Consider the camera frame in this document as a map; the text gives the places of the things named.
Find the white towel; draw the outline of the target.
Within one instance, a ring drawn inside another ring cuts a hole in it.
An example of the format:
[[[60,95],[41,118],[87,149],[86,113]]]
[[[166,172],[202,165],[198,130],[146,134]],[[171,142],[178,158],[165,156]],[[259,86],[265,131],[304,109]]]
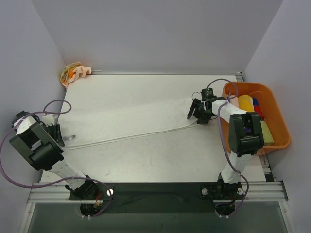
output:
[[[188,128],[190,99],[156,102],[114,110],[72,111],[60,117],[65,150]]]

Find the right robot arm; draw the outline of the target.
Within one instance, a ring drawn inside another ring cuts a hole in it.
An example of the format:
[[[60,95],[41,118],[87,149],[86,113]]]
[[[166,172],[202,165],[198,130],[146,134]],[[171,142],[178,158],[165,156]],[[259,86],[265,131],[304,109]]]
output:
[[[217,182],[210,183],[202,194],[213,200],[242,198],[246,193],[242,189],[242,173],[251,157],[264,145],[259,114],[247,112],[231,103],[230,99],[217,97],[212,88],[202,89],[201,99],[194,98],[187,118],[195,117],[197,124],[205,125],[216,117],[219,122],[229,125],[228,139],[220,132],[227,164],[220,173]]]

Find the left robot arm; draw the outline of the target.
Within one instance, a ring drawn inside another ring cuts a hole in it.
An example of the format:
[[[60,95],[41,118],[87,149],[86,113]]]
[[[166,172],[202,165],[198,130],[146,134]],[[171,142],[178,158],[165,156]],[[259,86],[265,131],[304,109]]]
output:
[[[80,200],[92,200],[100,190],[83,172],[74,169],[64,158],[65,146],[60,125],[53,114],[42,117],[21,111],[12,127],[16,135],[9,140],[14,149],[37,171],[52,172],[68,178],[66,189]]]

